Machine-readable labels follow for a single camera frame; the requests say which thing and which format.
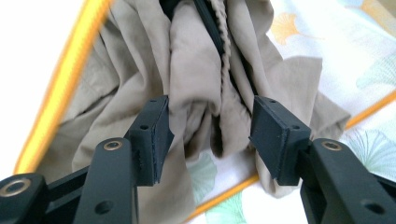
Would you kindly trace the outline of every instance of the ginkgo leaf print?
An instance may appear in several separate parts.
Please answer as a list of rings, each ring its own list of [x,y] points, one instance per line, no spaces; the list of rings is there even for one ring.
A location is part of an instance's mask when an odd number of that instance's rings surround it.
[[[355,129],[344,134],[341,141],[372,174],[396,181],[396,144],[383,133]]]
[[[189,167],[189,173],[192,180],[195,204],[198,205],[206,194],[215,187],[218,168],[210,156],[207,153],[203,153],[199,162]]]
[[[300,33],[295,25],[296,18],[297,16],[295,14],[286,12],[280,13],[274,17],[271,32],[277,43],[286,45],[286,39],[292,35],[303,35],[310,38],[321,39]]]
[[[207,224],[244,224],[244,212],[242,210],[242,193],[239,192],[233,197],[220,203],[216,207],[205,213]]]
[[[376,61],[356,81],[356,86],[360,89],[372,84],[387,84],[396,87],[396,52]]]

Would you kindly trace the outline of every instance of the orange trim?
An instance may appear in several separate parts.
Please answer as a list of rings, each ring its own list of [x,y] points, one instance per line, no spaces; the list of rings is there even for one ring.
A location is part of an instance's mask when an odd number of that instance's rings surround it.
[[[218,205],[219,203],[222,203],[223,201],[233,197],[236,193],[242,191],[243,189],[249,187],[250,185],[256,183],[259,180],[259,175],[255,174],[251,176],[250,178],[244,180],[242,183],[236,185],[235,187],[232,187],[231,189],[225,191],[224,193],[220,194],[219,196],[211,199],[210,201],[203,203],[199,205],[195,211],[187,218],[186,221],[191,220],[192,218],[195,218],[199,215],[201,215],[203,212],[209,210],[210,208]]]
[[[93,41],[106,18],[112,0],[86,0],[55,68],[35,125],[27,138],[14,174],[34,172],[56,134],[74,96],[91,52]]]
[[[367,119],[368,117],[372,116],[376,111],[380,110],[381,108],[385,107],[386,105],[390,104],[396,100],[396,91],[393,91],[389,95],[382,98],[380,101],[375,103],[374,105],[370,106],[369,108],[365,109],[359,115],[352,118],[347,124],[346,129],[350,129],[353,126],[357,125],[359,122]],[[226,190],[225,192],[221,193],[219,196],[211,199],[210,201],[199,205],[195,211],[187,218],[186,222],[198,217],[203,212],[211,209],[212,207],[222,203],[223,201],[229,199],[230,197],[234,196],[236,193],[242,191],[243,189],[247,188],[248,186],[256,183],[259,181],[259,175],[255,174],[252,177],[248,178],[247,180],[243,181],[242,183],[232,187],[231,189]]]
[[[374,105],[368,107],[367,109],[359,113],[357,116],[350,119],[349,122],[346,124],[346,130],[362,122],[364,119],[367,119],[368,117],[372,116],[375,112],[382,109],[386,105],[390,104],[394,100],[396,100],[396,91],[391,92],[390,94],[382,98]]]

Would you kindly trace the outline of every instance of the metal grommet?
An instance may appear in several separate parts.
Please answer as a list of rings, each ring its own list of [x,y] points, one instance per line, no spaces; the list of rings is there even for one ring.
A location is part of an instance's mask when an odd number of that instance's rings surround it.
[[[330,141],[322,142],[322,146],[326,147],[327,149],[332,150],[332,151],[339,151],[339,150],[343,149],[339,144],[337,144],[335,142],[330,142]]]
[[[105,150],[109,151],[119,149],[120,147],[122,147],[122,142],[120,141],[111,141],[103,146]]]
[[[13,180],[0,189],[0,197],[11,197],[18,195],[26,191],[31,183],[32,181],[26,178]]]

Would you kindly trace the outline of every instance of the wrinkled cloth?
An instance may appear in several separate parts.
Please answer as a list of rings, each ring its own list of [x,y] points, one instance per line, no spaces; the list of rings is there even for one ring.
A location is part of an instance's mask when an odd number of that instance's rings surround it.
[[[38,172],[50,182],[90,164],[96,145],[124,136],[145,102],[169,96],[175,135],[161,183],[138,188],[141,223],[180,223],[193,211],[186,161],[210,138],[226,157],[249,147],[254,95],[273,98],[312,129],[312,138],[338,138],[348,114],[318,92],[321,59],[283,60],[266,35],[268,1],[212,0],[224,54],[220,57],[191,0],[181,1],[172,21],[159,1],[117,0],[60,130]],[[257,157],[263,188],[280,187]]]

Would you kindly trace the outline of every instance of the fabric fold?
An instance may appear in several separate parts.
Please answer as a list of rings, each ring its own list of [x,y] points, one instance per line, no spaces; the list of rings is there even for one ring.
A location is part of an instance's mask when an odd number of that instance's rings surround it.
[[[167,94],[175,138],[161,183],[138,188],[139,216],[141,223],[180,223],[195,206],[186,161],[199,158],[208,138],[220,158],[249,147],[254,95],[278,100],[313,138],[338,138],[348,114],[318,91],[321,59],[282,59],[266,35],[270,2],[210,2],[221,56],[192,0],[178,3],[172,21],[158,0],[117,0],[39,172],[54,180],[89,165],[99,142],[124,136],[146,101]],[[256,167],[268,193],[294,190],[280,187],[258,156]]]

